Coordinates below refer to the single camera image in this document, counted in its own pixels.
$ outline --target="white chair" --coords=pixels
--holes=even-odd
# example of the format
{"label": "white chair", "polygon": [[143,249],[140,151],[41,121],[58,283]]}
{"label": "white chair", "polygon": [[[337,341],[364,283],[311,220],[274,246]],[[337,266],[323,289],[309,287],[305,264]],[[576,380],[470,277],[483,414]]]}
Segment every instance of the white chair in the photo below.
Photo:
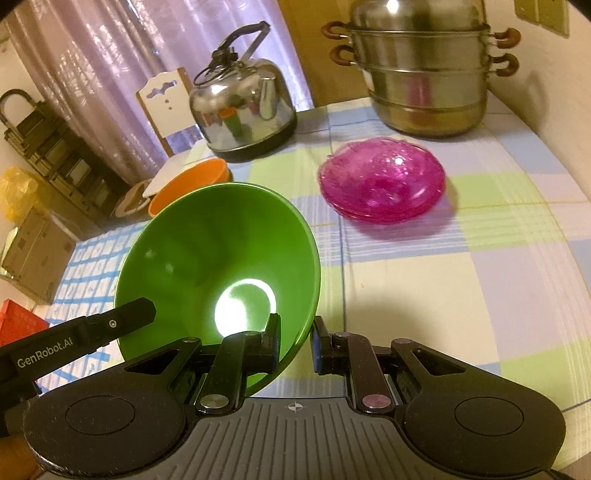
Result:
{"label": "white chair", "polygon": [[183,67],[172,72],[162,72],[150,78],[136,93],[162,148],[169,157],[173,149],[166,137],[195,125],[189,107],[189,92],[192,83]]}

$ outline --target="pink curtain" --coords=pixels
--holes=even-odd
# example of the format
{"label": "pink curtain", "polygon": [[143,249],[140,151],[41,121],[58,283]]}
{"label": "pink curtain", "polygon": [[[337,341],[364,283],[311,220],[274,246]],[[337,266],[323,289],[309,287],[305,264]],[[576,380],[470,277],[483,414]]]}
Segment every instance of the pink curtain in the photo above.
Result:
{"label": "pink curtain", "polygon": [[[135,92],[180,66],[193,78],[229,33],[261,20],[271,24],[271,34],[254,57],[277,63],[296,108],[311,108],[276,0],[28,0],[7,26],[43,96],[109,166],[135,183],[167,159]],[[235,42],[237,51],[252,38]],[[195,128],[169,141],[179,152],[198,138]]]}

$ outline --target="checkered tablecloth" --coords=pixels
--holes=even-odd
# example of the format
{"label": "checkered tablecloth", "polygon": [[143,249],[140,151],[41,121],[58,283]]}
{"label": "checkered tablecloth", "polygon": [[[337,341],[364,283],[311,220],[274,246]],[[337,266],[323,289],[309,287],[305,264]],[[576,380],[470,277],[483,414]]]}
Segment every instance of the checkered tablecloth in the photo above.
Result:
{"label": "checkered tablecloth", "polygon": [[[322,262],[318,313],[330,330],[374,345],[412,338],[527,385],[564,412],[561,468],[591,451],[591,204],[538,137],[490,95],[484,122],[442,141],[408,139],[446,169],[445,198],[394,226],[339,217],[320,196],[319,165],[343,143],[405,138],[367,99],[299,114],[279,152],[230,166],[235,180],[290,199]],[[48,320],[108,310],[126,253],[144,223],[79,244]],[[115,344],[44,377],[51,389],[121,361]],[[338,395],[340,378],[313,375],[308,344],[263,395]]]}

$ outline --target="screw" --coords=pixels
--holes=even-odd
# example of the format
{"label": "screw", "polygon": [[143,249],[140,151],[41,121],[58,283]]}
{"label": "screw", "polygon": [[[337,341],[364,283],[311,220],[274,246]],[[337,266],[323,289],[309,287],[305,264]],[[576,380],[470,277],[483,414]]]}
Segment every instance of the screw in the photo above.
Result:
{"label": "screw", "polygon": [[386,396],[379,393],[366,395],[361,401],[367,408],[378,409],[389,407],[392,401]]}
{"label": "screw", "polygon": [[216,408],[223,408],[229,403],[227,397],[217,393],[205,395],[200,402],[205,408],[211,408],[212,410]]}

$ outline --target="pink bowl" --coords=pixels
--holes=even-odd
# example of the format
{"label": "pink bowl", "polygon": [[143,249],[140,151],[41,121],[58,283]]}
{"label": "pink bowl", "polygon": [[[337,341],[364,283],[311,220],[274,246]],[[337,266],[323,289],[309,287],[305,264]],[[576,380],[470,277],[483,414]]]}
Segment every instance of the pink bowl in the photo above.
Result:
{"label": "pink bowl", "polygon": [[388,137],[340,147],[318,178],[322,195],[339,214],[370,223],[415,218],[445,191],[445,171],[431,152]]}

